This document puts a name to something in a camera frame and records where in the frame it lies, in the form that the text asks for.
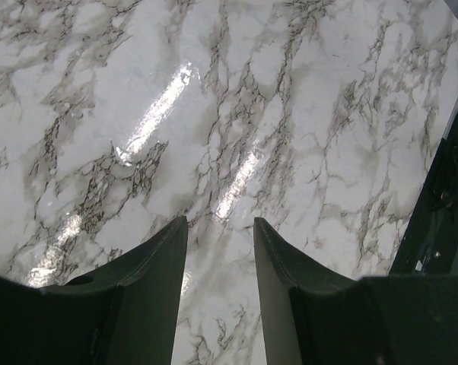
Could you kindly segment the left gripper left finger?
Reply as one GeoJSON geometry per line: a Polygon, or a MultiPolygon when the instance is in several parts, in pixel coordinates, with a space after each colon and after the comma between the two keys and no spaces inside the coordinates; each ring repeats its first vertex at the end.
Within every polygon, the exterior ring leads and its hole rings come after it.
{"type": "Polygon", "coordinates": [[[169,364],[180,305],[188,222],[62,286],[46,287],[45,364],[169,364]]]}

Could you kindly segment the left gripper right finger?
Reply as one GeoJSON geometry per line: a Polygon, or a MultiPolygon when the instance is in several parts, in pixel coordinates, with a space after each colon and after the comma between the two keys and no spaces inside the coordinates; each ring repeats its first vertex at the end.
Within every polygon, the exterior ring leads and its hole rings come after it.
{"type": "Polygon", "coordinates": [[[262,217],[253,239],[268,363],[360,364],[360,284],[292,246],[262,217]]]}

